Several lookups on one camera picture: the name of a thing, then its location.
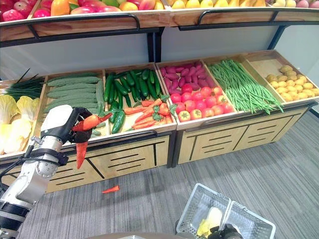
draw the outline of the wooden crate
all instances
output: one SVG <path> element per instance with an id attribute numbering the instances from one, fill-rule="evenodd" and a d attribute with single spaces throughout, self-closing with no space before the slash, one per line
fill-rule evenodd
<path id="1" fill-rule="evenodd" d="M 194 63 L 196 61 L 200 61 L 202 64 L 203 64 L 203 68 L 205 69 L 205 72 L 208 76 L 210 76 L 215 85 L 219 86 L 218 82 L 215 80 L 214 77 L 212 77 L 209 69 L 207 68 L 207 66 L 205 65 L 205 63 L 200 60 L 200 59 L 192 59 L 192 60 L 186 60 L 186 61 L 171 61 L 171 62 L 163 62 L 163 63 L 156 63 L 156 66 L 157 66 L 157 72 L 158 72 L 158 75 L 160 76 L 160 80 L 161 80 L 161 83 L 164 87 L 164 90 L 165 92 L 168 94 L 168 89 L 164 83 L 164 79 L 163 79 L 163 76 L 160 72 L 160 68 L 161 67 L 165 67 L 165 66 L 179 66 L 179 65 L 183 65 L 183 64 L 188 64 L 188 63 Z M 226 96 L 226 94 L 223 92 L 223 95 L 224 97 L 227 99 L 228 102 L 229 99 L 228 97 Z M 183 129 L 186 129 L 186 128 L 193 128 L 193 127 L 198 127 L 198 126 L 201 126 L 203 123 L 207 123 L 208 121 L 211 121 L 211 120 L 218 120 L 218 119 L 226 119 L 228 117 L 234 117 L 238 115 L 238 112 L 235 111 L 233 113 L 228 113 L 228 114 L 223 114 L 223 115 L 219 115 L 219 116 L 213 116 L 213 117 L 208 117 L 208 118 L 203 118 L 203 119 L 196 119 L 196 120 L 190 120 L 190 121 L 187 121 L 187 122 L 180 122 L 179 119 L 176 117 L 176 121 L 177 121 L 177 130 L 183 130 Z"/>
<path id="2" fill-rule="evenodd" d="M 243 58 L 246 61 L 246 69 L 251 69 L 253 72 L 253 77 L 258 79 L 258 82 L 264 81 L 262 85 L 266 85 L 268 90 L 271 90 L 271 93 L 278 99 L 281 99 L 280 102 L 283 103 L 284 106 L 289 106 L 291 104 L 300 103 L 300 102 L 312 102 L 314 100 L 318 100 L 319 96 L 310 97 L 307 99 L 296 100 L 286 102 L 281 95 L 270 85 L 270 83 L 266 80 L 266 77 L 269 74 L 273 74 L 275 76 L 282 75 L 279 69 L 284 65 L 290 65 L 297 74 L 302 74 L 307 78 L 307 81 L 312 83 L 314 88 L 318 89 L 318 86 L 311 81 L 305 74 L 300 72 L 296 67 L 294 67 L 288 60 L 286 60 L 281 54 L 279 54 L 276 50 L 269 51 L 259 51 L 252 52 L 243 55 Z"/>
<path id="3" fill-rule="evenodd" d="M 277 112 L 269 116 L 234 120 L 228 124 L 182 132 L 178 163 L 217 156 L 279 140 L 308 108 Z"/>
<path id="4" fill-rule="evenodd" d="M 46 192 L 74 188 L 165 165 L 168 142 L 169 135 L 88 151 L 80 169 L 76 169 L 76 155 L 71 155 L 68 163 L 59 167 L 50 179 Z M 9 171 L 2 182 L 10 185 L 20 174 L 20 169 L 21 166 Z"/>

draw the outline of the yellow fruit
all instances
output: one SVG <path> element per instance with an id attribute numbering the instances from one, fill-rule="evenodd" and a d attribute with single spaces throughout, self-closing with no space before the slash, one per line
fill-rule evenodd
<path id="1" fill-rule="evenodd" d="M 303 84 L 303 88 L 304 88 L 304 89 L 312 89 L 313 87 L 314 87 L 314 85 L 311 84 L 311 83 L 304 83 L 304 84 Z"/>
<path id="2" fill-rule="evenodd" d="M 306 93 L 308 97 L 315 97 L 315 93 L 311 90 L 303 90 L 303 93 Z"/>
<path id="3" fill-rule="evenodd" d="M 182 0 L 176 0 L 173 4 L 173 6 L 171 6 L 171 8 L 173 9 L 178 9 L 178 8 L 185 8 L 185 3 Z"/>
<path id="4" fill-rule="evenodd" d="M 270 82 L 270 84 L 272 85 L 272 87 L 274 87 L 275 89 L 279 87 L 278 82 L 277 81 L 272 81 Z"/>
<path id="5" fill-rule="evenodd" d="M 315 96 L 319 96 L 319 89 L 310 89 L 312 92 L 314 92 Z"/>
<path id="6" fill-rule="evenodd" d="M 292 101 L 293 100 L 291 95 L 289 95 L 288 93 L 282 93 L 280 95 L 282 96 L 282 98 L 284 98 L 285 101 Z"/>
<path id="7" fill-rule="evenodd" d="M 277 76 L 278 81 L 286 81 L 287 76 Z"/>
<path id="8" fill-rule="evenodd" d="M 139 10 L 138 6 L 136 6 L 134 3 L 125 1 L 120 4 L 119 9 L 122 11 L 137 11 Z"/>
<path id="9" fill-rule="evenodd" d="M 297 89 L 298 93 L 300 93 L 304 89 L 301 85 L 295 85 L 295 88 Z"/>
<path id="10" fill-rule="evenodd" d="M 208 8 L 208 7 L 213 7 L 213 6 L 214 6 L 214 4 L 213 4 L 212 0 L 203 0 L 200 3 L 200 7 L 202 7 L 202 8 Z"/>
<path id="11" fill-rule="evenodd" d="M 280 82 L 278 82 L 278 86 L 279 87 L 286 87 L 287 83 L 285 81 L 280 81 Z"/>
<path id="12" fill-rule="evenodd" d="M 186 3 L 186 8 L 196 8 L 200 7 L 200 3 L 198 0 L 188 0 Z"/>
<path id="13" fill-rule="evenodd" d="M 287 86 L 288 91 L 297 92 L 297 89 L 293 86 Z"/>
<path id="14" fill-rule="evenodd" d="M 277 80 L 277 77 L 276 77 L 275 75 L 272 75 L 272 74 L 268 75 L 268 76 L 266 77 L 266 80 L 267 80 L 268 82 L 278 81 L 278 80 Z"/>
<path id="15" fill-rule="evenodd" d="M 279 94 L 282 94 L 282 93 L 287 93 L 288 92 L 288 89 L 285 88 L 285 87 L 278 87 L 276 89 L 276 91 L 279 93 Z"/>
<path id="16" fill-rule="evenodd" d="M 298 96 L 299 96 L 300 100 L 308 98 L 308 95 L 304 92 L 298 93 Z"/>
<path id="17" fill-rule="evenodd" d="M 304 81 L 302 79 L 298 79 L 298 80 L 295 80 L 295 84 L 302 86 L 304 84 Z"/>

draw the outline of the tomato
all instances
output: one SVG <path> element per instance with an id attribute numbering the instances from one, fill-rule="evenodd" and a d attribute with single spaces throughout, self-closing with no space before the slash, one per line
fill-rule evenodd
<path id="1" fill-rule="evenodd" d="M 191 100 L 191 93 L 190 92 L 185 92 L 181 95 L 181 101 L 186 102 Z"/>
<path id="2" fill-rule="evenodd" d="M 177 93 L 171 94 L 170 98 L 173 103 L 181 102 L 180 94 L 177 94 Z"/>
<path id="3" fill-rule="evenodd" d="M 201 119 L 201 111 L 198 110 L 198 109 L 192 110 L 192 111 L 190 112 L 190 119 L 191 119 L 191 120 Z"/>
<path id="4" fill-rule="evenodd" d="M 214 111 L 211 108 L 205 108 L 202 110 L 202 117 L 206 118 L 206 117 L 211 117 L 214 116 Z"/>
<path id="5" fill-rule="evenodd" d="M 185 92 L 192 93 L 193 88 L 191 87 L 191 84 L 185 84 L 185 85 L 182 86 L 181 91 L 183 93 L 185 93 Z"/>
<path id="6" fill-rule="evenodd" d="M 208 86 L 201 88 L 200 92 L 204 96 L 205 99 L 206 99 L 206 97 L 211 96 L 211 89 Z"/>
<path id="7" fill-rule="evenodd" d="M 227 100 L 226 100 L 226 98 L 222 95 L 222 96 L 218 96 L 217 97 L 217 104 L 218 105 L 222 105 L 222 104 L 224 104 L 224 103 L 227 103 Z"/>
<path id="8" fill-rule="evenodd" d="M 190 120 L 190 114 L 187 111 L 181 111 L 178 114 L 178 119 L 180 122 L 185 122 Z"/>
<path id="9" fill-rule="evenodd" d="M 203 110 L 207 107 L 204 101 L 196 101 L 196 109 Z"/>
<path id="10" fill-rule="evenodd" d="M 184 103 L 178 102 L 176 104 L 177 104 L 176 114 L 179 114 L 179 112 L 184 111 L 186 109 Z"/>
<path id="11" fill-rule="evenodd" d="M 213 89 L 211 89 L 211 92 L 213 96 L 216 96 L 216 97 L 223 94 L 223 90 L 219 86 L 216 86 Z"/>
<path id="12" fill-rule="evenodd" d="M 224 113 L 224 109 L 222 106 L 213 106 L 212 109 L 214 111 L 214 115 L 216 116 L 222 115 Z"/>
<path id="13" fill-rule="evenodd" d="M 208 108 L 212 108 L 213 106 L 217 105 L 217 100 L 216 97 L 214 96 L 209 96 L 205 99 L 205 103 Z"/>
<path id="14" fill-rule="evenodd" d="M 188 112 L 191 112 L 192 110 L 196 108 L 196 103 L 195 101 L 186 101 L 185 106 L 186 106 L 186 110 Z"/>
<path id="15" fill-rule="evenodd" d="M 230 103 L 224 103 L 221 106 L 223 107 L 224 114 L 234 112 L 234 108 Z"/>

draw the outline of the orange carrot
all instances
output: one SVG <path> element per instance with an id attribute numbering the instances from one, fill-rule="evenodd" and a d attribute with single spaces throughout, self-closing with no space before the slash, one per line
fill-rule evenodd
<path id="1" fill-rule="evenodd" d="M 139 125 L 133 127 L 133 129 L 141 129 L 141 128 L 151 127 L 151 126 L 153 126 L 155 123 L 156 123 L 156 120 L 153 120 L 153 121 L 151 121 L 151 122 L 147 122 L 147 123 L 144 123 L 144 124 L 139 124 Z"/>
<path id="2" fill-rule="evenodd" d="M 146 109 L 146 108 L 144 108 L 144 107 L 125 108 L 124 113 L 126 115 L 132 115 L 132 114 L 135 114 L 138 112 L 142 112 L 144 109 Z"/>
<path id="3" fill-rule="evenodd" d="M 152 116 L 152 114 L 154 114 L 153 108 L 147 109 L 146 111 L 144 111 L 144 113 L 141 116 L 139 116 L 136 119 L 135 123 L 140 122 L 141 120 L 144 120 L 145 118 Z"/>

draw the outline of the apple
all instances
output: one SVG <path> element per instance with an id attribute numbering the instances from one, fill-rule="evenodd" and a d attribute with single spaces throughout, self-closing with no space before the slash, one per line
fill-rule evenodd
<path id="1" fill-rule="evenodd" d="M 15 21 L 25 19 L 25 17 L 20 12 L 14 9 L 4 12 L 2 16 L 4 21 Z"/>
<path id="2" fill-rule="evenodd" d="M 20 12 L 24 18 L 27 18 L 32 10 L 32 7 L 24 1 L 17 1 L 13 5 L 13 9 Z"/>

